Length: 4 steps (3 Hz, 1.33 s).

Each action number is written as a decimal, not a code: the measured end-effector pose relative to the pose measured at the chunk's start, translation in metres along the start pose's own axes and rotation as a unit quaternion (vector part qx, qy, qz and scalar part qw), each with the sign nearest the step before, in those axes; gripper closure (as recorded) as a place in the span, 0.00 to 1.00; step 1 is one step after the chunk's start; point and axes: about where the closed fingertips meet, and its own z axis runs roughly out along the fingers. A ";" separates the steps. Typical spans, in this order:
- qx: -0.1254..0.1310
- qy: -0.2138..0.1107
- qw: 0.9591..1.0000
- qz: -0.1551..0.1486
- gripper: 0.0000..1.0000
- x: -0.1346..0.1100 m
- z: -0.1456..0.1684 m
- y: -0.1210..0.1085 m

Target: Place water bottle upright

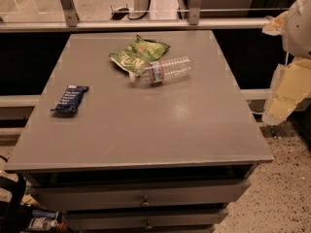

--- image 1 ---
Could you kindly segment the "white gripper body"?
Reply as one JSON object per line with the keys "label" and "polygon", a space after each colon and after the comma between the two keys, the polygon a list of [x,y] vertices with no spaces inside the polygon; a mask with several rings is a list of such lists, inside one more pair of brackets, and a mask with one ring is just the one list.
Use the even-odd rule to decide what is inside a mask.
{"label": "white gripper body", "polygon": [[311,58],[311,0],[296,0],[284,23],[283,49],[295,57]]}

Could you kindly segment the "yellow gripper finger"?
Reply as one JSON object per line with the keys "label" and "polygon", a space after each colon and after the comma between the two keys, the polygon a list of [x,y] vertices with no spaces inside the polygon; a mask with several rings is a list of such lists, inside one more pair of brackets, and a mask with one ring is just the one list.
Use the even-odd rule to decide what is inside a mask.
{"label": "yellow gripper finger", "polygon": [[261,118],[267,125],[278,125],[311,93],[311,60],[296,57],[289,65],[279,64],[270,89]]}
{"label": "yellow gripper finger", "polygon": [[270,36],[281,35],[287,15],[288,11],[281,13],[277,17],[267,16],[268,23],[262,28],[262,32]]}

